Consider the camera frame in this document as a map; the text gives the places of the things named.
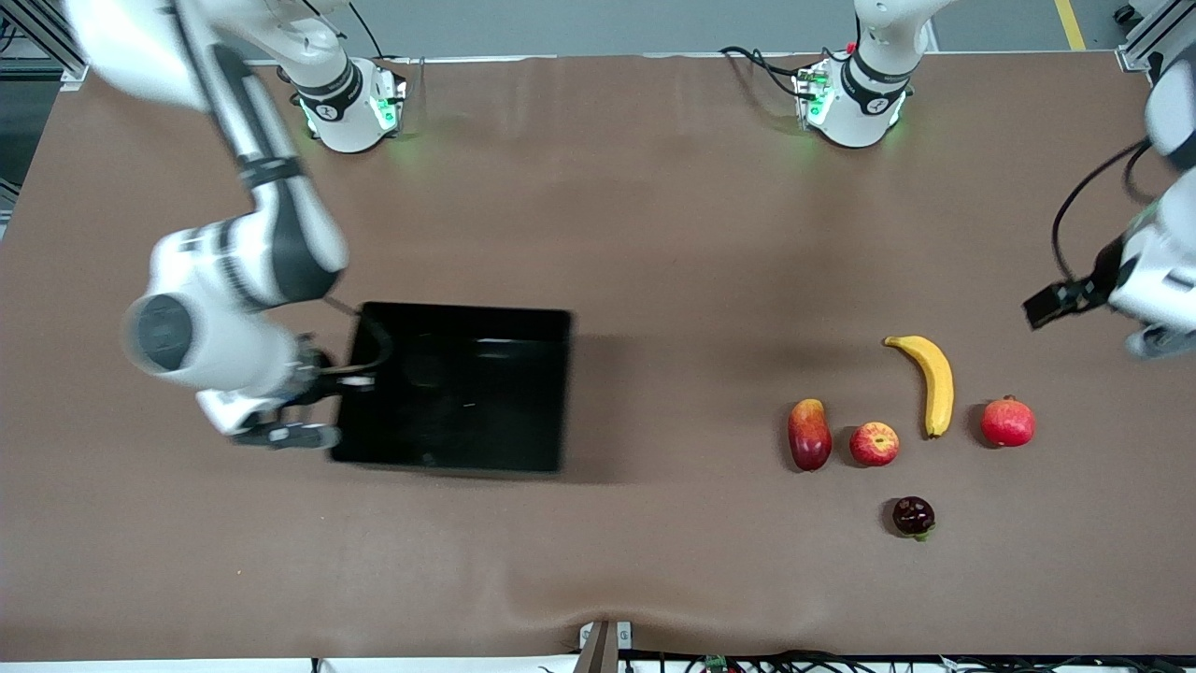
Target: brown table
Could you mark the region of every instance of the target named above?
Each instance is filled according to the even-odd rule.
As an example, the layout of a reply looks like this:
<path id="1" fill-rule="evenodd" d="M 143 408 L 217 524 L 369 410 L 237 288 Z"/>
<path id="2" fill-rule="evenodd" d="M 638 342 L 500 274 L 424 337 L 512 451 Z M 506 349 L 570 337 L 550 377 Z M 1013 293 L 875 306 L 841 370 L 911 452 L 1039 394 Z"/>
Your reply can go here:
<path id="1" fill-rule="evenodd" d="M 1196 360 L 1130 361 L 1111 313 L 1020 311 L 1146 82 L 1061 54 L 932 56 L 916 84 L 864 151 L 718 59 L 431 65 L 409 134 L 362 155 L 288 116 L 352 250 L 340 298 L 575 311 L 568 467 L 532 483 L 233 447 L 134 369 L 154 241 L 249 201 L 201 115 L 97 78 L 60 96 L 0 244 L 0 656 L 543 654 L 599 617 L 695 651 L 1196 650 Z M 1098 181 L 1074 265 L 1135 209 Z M 327 306 L 274 314 L 344 351 Z M 880 347 L 902 332 L 952 359 L 934 442 Z M 976 405 L 1006 393 L 1038 438 L 982 448 Z M 841 448 L 885 421 L 901 458 L 794 473 L 804 397 Z M 881 525 L 905 495 L 939 512 L 926 544 Z"/>

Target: yellow tape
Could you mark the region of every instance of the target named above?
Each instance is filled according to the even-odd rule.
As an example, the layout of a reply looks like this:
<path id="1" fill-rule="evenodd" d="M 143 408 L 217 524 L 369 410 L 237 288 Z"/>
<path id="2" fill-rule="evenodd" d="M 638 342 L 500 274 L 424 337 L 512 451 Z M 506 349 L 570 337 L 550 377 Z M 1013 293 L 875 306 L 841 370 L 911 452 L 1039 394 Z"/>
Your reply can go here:
<path id="1" fill-rule="evenodd" d="M 1055 11 L 1058 12 L 1058 23 L 1063 24 L 1063 32 L 1067 33 L 1067 45 L 1073 51 L 1082 51 L 1084 35 L 1080 32 L 1080 22 L 1075 20 L 1072 0 L 1055 0 Z"/>

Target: banana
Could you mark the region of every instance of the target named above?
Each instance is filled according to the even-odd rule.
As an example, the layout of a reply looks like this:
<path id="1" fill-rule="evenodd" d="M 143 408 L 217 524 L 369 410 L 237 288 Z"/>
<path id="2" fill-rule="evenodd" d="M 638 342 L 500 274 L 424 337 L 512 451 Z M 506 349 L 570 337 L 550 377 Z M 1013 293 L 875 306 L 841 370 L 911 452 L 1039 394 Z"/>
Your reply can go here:
<path id="1" fill-rule="evenodd" d="M 926 378 L 926 436 L 941 436 L 951 426 L 951 412 L 956 406 L 956 383 L 947 356 L 926 336 L 889 336 L 885 345 L 901 350 L 922 368 L 922 377 Z"/>

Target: red apple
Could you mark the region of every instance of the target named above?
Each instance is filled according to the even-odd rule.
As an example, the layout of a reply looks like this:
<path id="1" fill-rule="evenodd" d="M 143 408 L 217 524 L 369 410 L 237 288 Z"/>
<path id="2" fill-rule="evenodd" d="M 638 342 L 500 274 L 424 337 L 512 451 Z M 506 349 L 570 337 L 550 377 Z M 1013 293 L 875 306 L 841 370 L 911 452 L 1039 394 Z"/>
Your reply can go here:
<path id="1" fill-rule="evenodd" d="M 897 458 L 901 442 L 884 423 L 865 423 L 852 433 L 852 458 L 869 467 L 889 465 Z"/>
<path id="2" fill-rule="evenodd" d="M 830 458 L 830 427 L 818 400 L 801 400 L 789 412 L 789 451 L 801 470 L 818 470 Z"/>
<path id="3" fill-rule="evenodd" d="M 1020 447 L 1035 436 L 1035 412 L 1013 396 L 1006 396 L 984 408 L 980 430 L 997 447 Z"/>

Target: black tray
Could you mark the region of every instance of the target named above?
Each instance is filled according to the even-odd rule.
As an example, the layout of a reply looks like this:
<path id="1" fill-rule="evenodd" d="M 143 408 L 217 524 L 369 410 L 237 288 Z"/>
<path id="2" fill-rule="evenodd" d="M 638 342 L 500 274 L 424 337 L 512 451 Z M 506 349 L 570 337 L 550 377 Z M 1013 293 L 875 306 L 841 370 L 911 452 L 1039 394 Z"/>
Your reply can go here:
<path id="1" fill-rule="evenodd" d="M 373 467 L 556 473 L 572 314 L 392 304 L 362 307 L 350 365 L 372 362 L 368 319 L 393 342 L 374 390 L 346 396 L 331 458 Z"/>

